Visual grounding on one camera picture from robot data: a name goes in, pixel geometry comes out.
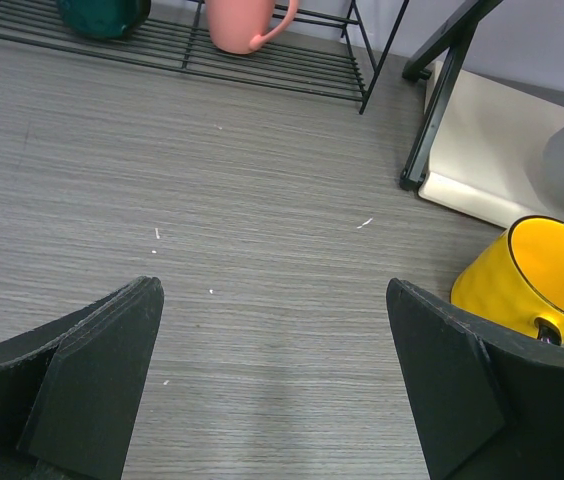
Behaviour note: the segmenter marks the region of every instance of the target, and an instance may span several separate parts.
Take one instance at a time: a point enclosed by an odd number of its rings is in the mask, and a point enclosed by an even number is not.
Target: yellow mug
[[[564,343],[564,223],[515,222],[457,278],[451,303],[517,332]],[[546,340],[547,330],[554,340]]]

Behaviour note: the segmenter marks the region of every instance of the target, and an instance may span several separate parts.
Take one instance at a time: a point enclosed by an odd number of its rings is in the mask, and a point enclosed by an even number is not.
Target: pink mug handle
[[[300,0],[289,0],[289,9],[287,10],[286,16],[284,17],[282,22],[280,22],[277,27],[275,27],[266,35],[256,35],[255,37],[253,37],[249,42],[249,48],[253,51],[256,51],[259,48],[262,48],[262,45],[264,45],[266,42],[270,42],[273,37],[282,33],[295,18],[295,15],[298,13],[299,6]]]

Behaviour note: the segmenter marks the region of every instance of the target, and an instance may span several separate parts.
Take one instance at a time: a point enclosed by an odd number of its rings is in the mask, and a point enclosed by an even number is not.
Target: wire rack
[[[362,103],[363,111],[370,90],[353,54],[349,26],[361,29],[376,75],[379,66],[356,0],[351,0],[346,17],[300,10],[295,19],[341,30],[345,39],[341,52],[269,43],[250,55],[218,50],[208,30],[199,26],[203,0],[192,1],[198,5],[191,25],[149,17],[129,38],[91,40],[63,24],[53,0],[0,0],[0,39],[170,72],[352,100]],[[274,17],[282,18],[284,10],[286,7],[276,5]]]

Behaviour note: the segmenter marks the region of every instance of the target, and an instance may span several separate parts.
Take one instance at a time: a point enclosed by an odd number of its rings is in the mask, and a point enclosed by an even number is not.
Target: pink mug
[[[275,0],[205,0],[211,40],[230,53],[251,53],[288,27],[300,0],[289,0],[284,20],[269,33]]]

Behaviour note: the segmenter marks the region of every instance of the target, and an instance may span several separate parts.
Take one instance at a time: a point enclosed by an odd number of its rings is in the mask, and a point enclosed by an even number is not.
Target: white base
[[[440,70],[436,63],[427,101]],[[537,188],[544,146],[562,127],[564,107],[462,71],[419,195],[505,228],[525,215],[564,221]]]

